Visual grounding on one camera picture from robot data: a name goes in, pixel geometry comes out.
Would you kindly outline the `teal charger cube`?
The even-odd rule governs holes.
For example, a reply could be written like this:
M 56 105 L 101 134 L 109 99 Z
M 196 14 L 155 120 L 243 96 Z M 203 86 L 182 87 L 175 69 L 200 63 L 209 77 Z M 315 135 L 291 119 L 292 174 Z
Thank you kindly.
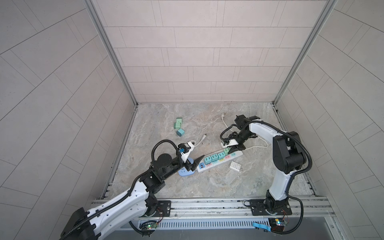
M 218 153 L 218 160 L 221 160 L 225 157 L 225 153 L 224 152 L 221 152 L 221 153 Z
M 216 162 L 219 159 L 218 154 L 211 155 L 212 163 Z
M 211 156 L 208 156 L 208 157 L 206 157 L 205 159 L 204 159 L 204 163 L 205 163 L 205 165 L 208 165 L 208 164 L 210 164 L 212 162 L 212 157 Z
M 179 137 L 182 137 L 185 134 L 185 131 L 183 129 L 178 129 L 176 133 Z

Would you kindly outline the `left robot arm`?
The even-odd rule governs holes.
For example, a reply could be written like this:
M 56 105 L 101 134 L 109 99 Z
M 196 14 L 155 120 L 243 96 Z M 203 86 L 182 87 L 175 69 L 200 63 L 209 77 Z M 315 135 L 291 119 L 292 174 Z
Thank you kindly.
M 60 234 L 62 240 L 103 240 L 128 222 L 153 215 L 158 207 L 155 196 L 165 180 L 185 168 L 196 170 L 200 156 L 193 162 L 188 157 L 198 144 L 195 141 L 176 145 L 171 140 L 161 140 L 151 151 L 151 164 L 138 175 L 131 187 L 117 197 L 85 211 L 79 208 L 70 217 Z

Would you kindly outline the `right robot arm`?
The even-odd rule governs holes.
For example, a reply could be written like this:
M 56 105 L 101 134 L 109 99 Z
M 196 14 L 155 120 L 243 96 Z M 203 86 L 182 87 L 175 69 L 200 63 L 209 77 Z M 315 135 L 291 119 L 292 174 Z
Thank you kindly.
M 289 199 L 298 201 L 300 204 L 300 216 L 297 224 L 285 230 L 285 227 L 274 225 L 270 232 L 274 234 L 287 235 L 296 231 L 303 221 L 304 204 L 302 200 L 289 194 L 290 187 L 297 175 L 308 172 L 313 166 L 313 160 L 300 140 L 296 132 L 285 132 L 279 128 L 262 121 L 257 116 L 237 116 L 235 123 L 228 126 L 220 134 L 223 148 L 230 148 L 229 153 L 243 151 L 246 149 L 244 143 L 250 138 L 262 138 L 273 147 L 273 162 L 277 168 L 273 183 L 266 192 L 263 204 L 248 205 L 249 208 L 261 208 L 269 215 L 283 213 L 287 217 L 285 207 L 288 207 Z

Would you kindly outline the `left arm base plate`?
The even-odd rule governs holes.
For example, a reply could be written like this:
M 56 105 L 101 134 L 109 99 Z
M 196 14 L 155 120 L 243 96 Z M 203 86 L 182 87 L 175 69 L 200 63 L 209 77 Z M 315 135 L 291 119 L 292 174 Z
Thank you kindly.
M 146 212 L 144 218 L 169 217 L 171 214 L 171 201 L 159 201 L 152 212 Z

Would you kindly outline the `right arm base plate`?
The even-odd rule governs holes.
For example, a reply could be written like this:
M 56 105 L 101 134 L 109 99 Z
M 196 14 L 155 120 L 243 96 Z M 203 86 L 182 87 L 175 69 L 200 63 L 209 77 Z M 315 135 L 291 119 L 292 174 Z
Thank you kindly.
M 265 200 L 249 200 L 248 202 L 248 207 L 251 208 L 253 216 L 292 215 L 292 209 L 288 199 L 275 201 L 271 198 Z

